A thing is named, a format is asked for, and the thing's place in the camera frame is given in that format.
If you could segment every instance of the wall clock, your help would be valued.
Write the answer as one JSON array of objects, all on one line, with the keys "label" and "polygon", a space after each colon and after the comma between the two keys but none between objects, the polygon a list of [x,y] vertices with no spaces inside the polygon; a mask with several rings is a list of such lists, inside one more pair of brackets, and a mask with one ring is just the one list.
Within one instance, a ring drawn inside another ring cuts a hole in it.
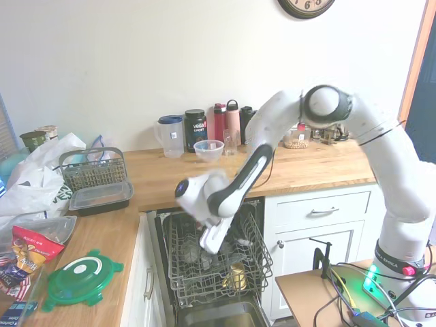
[{"label": "wall clock", "polygon": [[289,15],[299,19],[310,19],[326,12],[334,0],[279,0],[279,3]]}]

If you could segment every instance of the wooden door frame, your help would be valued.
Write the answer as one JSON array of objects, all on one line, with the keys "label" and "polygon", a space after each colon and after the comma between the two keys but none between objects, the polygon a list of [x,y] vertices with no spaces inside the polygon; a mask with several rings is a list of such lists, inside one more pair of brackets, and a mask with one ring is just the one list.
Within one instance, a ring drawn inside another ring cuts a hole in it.
[{"label": "wooden door frame", "polygon": [[410,106],[414,98],[416,84],[420,75],[422,60],[424,58],[425,49],[429,40],[431,26],[436,14],[436,0],[427,0],[424,13],[422,15],[420,30],[416,39],[414,55],[411,59],[409,75],[407,77],[406,87],[401,101],[399,112],[399,121],[407,122],[409,116]]}]

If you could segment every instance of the white cabinet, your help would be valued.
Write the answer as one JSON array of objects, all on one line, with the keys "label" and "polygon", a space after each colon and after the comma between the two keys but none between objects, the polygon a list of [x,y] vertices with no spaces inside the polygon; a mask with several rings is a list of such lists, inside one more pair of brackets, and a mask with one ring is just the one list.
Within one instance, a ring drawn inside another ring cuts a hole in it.
[{"label": "white cabinet", "polygon": [[[276,234],[277,242],[281,242],[283,248],[276,246],[271,253],[274,277],[312,269],[313,252],[317,247],[325,252],[325,246],[309,238],[332,243],[330,261],[334,264],[356,261],[363,225],[363,221],[354,221]],[[289,315],[291,311],[274,281],[270,318],[275,320]]]},{"label": "white cabinet", "polygon": [[140,217],[121,326],[162,327],[161,293],[146,216]]},{"label": "white cabinet", "polygon": [[331,242],[334,263],[372,258],[385,212],[375,183],[266,197],[264,241],[273,276],[262,294],[262,307],[269,320],[291,315],[275,277],[311,270],[315,248],[325,251],[309,238]]}]

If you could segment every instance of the gray basket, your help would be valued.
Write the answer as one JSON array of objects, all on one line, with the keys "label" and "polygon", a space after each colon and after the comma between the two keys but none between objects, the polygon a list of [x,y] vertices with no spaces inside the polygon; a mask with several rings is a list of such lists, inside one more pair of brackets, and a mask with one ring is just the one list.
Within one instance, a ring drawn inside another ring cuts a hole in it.
[{"label": "gray basket", "polygon": [[[64,161],[72,155],[87,156],[91,153],[103,153],[104,151],[115,152],[120,158],[64,165]],[[85,187],[119,183],[127,180],[124,155],[118,148],[108,147],[66,152],[59,158],[59,167],[65,182],[73,192]]]},{"label": "gray basket", "polygon": [[[167,225],[168,277],[180,308],[249,292],[259,296],[265,290],[267,278],[273,275],[273,260],[251,213],[235,215],[216,255],[209,255],[200,247],[200,234],[190,216],[170,217]],[[243,264],[244,271],[235,274],[232,271],[234,264]],[[243,289],[237,286],[240,280],[245,280]]]}]

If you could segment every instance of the pink water bottle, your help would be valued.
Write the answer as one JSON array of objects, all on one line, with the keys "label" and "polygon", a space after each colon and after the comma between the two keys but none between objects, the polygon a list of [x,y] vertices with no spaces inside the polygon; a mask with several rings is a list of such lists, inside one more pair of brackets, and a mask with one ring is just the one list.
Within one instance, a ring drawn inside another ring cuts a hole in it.
[{"label": "pink water bottle", "polygon": [[224,142],[223,131],[227,129],[225,121],[225,104],[215,104],[213,107],[215,121],[215,139]]},{"label": "pink water bottle", "polygon": [[236,100],[229,100],[227,103],[225,117],[227,119],[227,126],[230,130],[230,135],[232,138],[237,138],[237,145],[240,145],[239,107]]}]

